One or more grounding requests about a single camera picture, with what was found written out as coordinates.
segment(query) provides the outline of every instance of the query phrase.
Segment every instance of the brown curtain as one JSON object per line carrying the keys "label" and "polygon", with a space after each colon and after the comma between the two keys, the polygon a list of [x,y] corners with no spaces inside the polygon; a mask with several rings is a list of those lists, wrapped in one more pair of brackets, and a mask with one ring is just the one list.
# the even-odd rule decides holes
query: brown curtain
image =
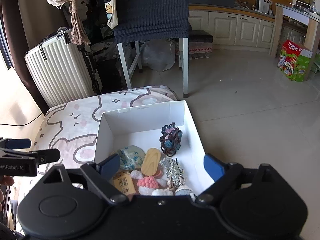
{"label": "brown curtain", "polygon": [[42,113],[46,114],[49,107],[34,83],[24,60],[29,47],[23,29],[18,0],[2,0],[2,14],[13,67]]}
{"label": "brown curtain", "polygon": [[60,27],[68,27],[63,10],[58,10],[47,0],[18,0],[18,4],[29,49]]}

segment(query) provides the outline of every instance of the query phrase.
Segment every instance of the person's hand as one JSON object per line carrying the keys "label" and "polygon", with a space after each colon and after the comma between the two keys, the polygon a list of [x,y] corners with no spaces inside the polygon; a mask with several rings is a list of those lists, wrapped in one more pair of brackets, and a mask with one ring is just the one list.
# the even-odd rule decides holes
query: person's hand
{"label": "person's hand", "polygon": [[[12,186],[14,184],[14,180],[10,176],[3,176],[3,179],[2,179],[0,184],[1,185]],[[3,201],[3,199],[4,199],[4,196],[3,196],[2,191],[0,190],[0,211],[2,211],[1,202]]]}

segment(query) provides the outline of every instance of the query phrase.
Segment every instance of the countertop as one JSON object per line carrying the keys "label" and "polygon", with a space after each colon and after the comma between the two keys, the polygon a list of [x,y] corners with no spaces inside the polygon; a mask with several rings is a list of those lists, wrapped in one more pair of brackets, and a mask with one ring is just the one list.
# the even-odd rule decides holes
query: countertop
{"label": "countertop", "polygon": [[314,14],[312,12],[309,12],[309,14],[307,14],[307,13],[304,13],[302,11],[299,11],[297,9],[291,8],[289,6],[286,6],[286,5],[283,5],[283,4],[280,4],[280,3],[276,3],[276,6],[280,6],[280,7],[286,8],[288,10],[294,11],[296,13],[299,13],[299,14],[305,16],[305,17],[311,18],[311,19],[313,19],[313,20],[315,20],[315,21],[320,23],[320,16],[317,15],[317,14]]}
{"label": "countertop", "polygon": [[243,14],[247,16],[257,17],[270,22],[275,21],[275,17],[273,15],[260,13],[254,10],[241,8],[241,7],[225,7],[225,6],[217,6],[217,5],[206,5],[206,4],[189,4],[189,10],[222,11],[226,13],[236,13],[236,14]]}

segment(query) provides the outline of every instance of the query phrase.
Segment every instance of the kitchen cabinet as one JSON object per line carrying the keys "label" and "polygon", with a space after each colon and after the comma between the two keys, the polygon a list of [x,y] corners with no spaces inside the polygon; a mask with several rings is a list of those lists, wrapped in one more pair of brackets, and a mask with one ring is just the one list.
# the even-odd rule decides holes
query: kitchen cabinet
{"label": "kitchen cabinet", "polygon": [[304,38],[305,38],[304,34],[302,34],[300,32],[297,32],[295,30],[291,30],[291,35],[290,35],[290,38],[289,38],[290,41],[303,45]]}
{"label": "kitchen cabinet", "polygon": [[209,33],[213,44],[234,45],[236,39],[237,15],[209,12]]}
{"label": "kitchen cabinet", "polygon": [[209,12],[189,11],[189,23],[193,30],[208,32]]}
{"label": "kitchen cabinet", "polygon": [[291,29],[287,27],[282,27],[279,42],[283,44],[286,40],[290,39],[290,35],[291,35]]}
{"label": "kitchen cabinet", "polygon": [[273,25],[274,24],[272,22],[260,20],[258,41],[257,41],[258,48],[266,48],[266,49],[270,48]]}
{"label": "kitchen cabinet", "polygon": [[256,47],[260,20],[253,17],[237,15],[235,45]]}

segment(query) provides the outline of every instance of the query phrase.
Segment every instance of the pink patterned bedsheet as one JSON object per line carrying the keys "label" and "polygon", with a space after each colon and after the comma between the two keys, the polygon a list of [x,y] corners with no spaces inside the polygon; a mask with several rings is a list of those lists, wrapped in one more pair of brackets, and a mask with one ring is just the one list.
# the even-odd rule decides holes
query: pink patterned bedsheet
{"label": "pink patterned bedsheet", "polygon": [[[138,89],[78,99],[47,112],[31,150],[57,148],[67,169],[79,168],[94,160],[99,121],[103,112],[175,101],[175,93],[166,86],[149,86]],[[20,202],[38,180],[56,163],[40,165],[37,177],[24,177],[19,190]],[[19,222],[17,231],[21,231]]]}

